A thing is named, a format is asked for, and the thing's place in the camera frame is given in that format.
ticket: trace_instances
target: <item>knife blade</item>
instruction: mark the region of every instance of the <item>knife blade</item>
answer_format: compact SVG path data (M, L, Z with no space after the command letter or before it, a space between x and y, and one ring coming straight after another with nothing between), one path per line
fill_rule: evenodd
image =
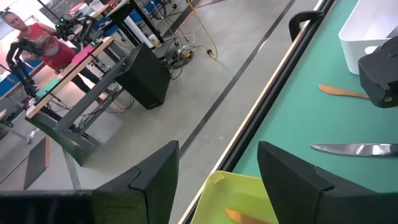
M269 222L250 217L230 208L226 208L225 212L230 219L240 224L270 224Z
M312 144L310 147L318 151L346 156L398 156L398 144Z

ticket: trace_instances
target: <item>green table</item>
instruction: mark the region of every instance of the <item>green table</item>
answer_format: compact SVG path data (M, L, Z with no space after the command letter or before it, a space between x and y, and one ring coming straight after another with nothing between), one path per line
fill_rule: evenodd
M314 22L295 40L293 49L305 41L309 44L301 52L288 52L215 169L259 177L257 145L268 141L371 190L398 191L397 159L339 156L310 148L316 142L397 143L398 108L381 109L368 100L331 96L318 89L324 84L363 92L359 76L348 71L338 38L358 0L333 2L316 32ZM193 202L180 223L189 222L195 207Z

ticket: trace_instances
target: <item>red shirt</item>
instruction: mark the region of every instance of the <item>red shirt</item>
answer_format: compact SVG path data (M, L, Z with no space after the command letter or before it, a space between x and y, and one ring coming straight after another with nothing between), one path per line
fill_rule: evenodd
M29 26L30 33L20 33L18 38L26 38L33 41L43 41L44 55L40 57L44 64L55 71L59 71L70 64L75 52L64 43L55 38L51 33L41 27L38 23Z

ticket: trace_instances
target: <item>gray floor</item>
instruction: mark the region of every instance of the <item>gray floor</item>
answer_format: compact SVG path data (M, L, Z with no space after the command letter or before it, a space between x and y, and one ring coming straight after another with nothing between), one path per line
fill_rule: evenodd
M170 220L170 223L177 223L289 48L289 19L297 12L313 9L317 0L296 0L251 63L245 67L246 59L288 3L289 0L226 0L200 7L197 12L217 44L218 62L201 49L183 68L182 75L170 83L166 101L161 107L147 111L134 103L124 114L101 115L88 132L104 144L84 167L77 168L81 187L98 187L172 139L179 140L182 146L230 81L243 71L180 160L178 189ZM166 29L163 25L159 27L163 32ZM182 30L186 35L195 35L195 44L213 48L194 16ZM59 96L69 105L77 99L67 97L68 92L80 94L74 88L73 85L68 86ZM126 106L129 96L122 94L117 102ZM113 105L109 110L118 108ZM29 153L29 147L23 142L12 143L12 147L6 148L5 140L0 142L2 179ZM53 142L51 149L49 169L30 189L72 188L60 147ZM0 184L0 189L22 189L25 169L26 161Z

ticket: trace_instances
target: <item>woman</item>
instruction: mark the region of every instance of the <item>woman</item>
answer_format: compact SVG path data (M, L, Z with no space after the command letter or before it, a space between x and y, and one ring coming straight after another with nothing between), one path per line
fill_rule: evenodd
M55 29L44 24L35 23L27 26L25 22L13 12L4 12L1 15L4 22L12 28L19 30L18 38L26 38L33 40L38 47L43 48L44 54L40 57L23 51L22 58L25 61L41 59L44 64L59 72L61 69L67 67L75 56L75 51L55 37ZM80 74L89 79L93 83L98 83L99 78L94 75L89 69L84 68ZM88 93L90 88L84 83L80 76L72 79L72 82L83 92ZM106 93L111 93L111 90L105 90ZM97 98L97 103L102 104L103 100Z

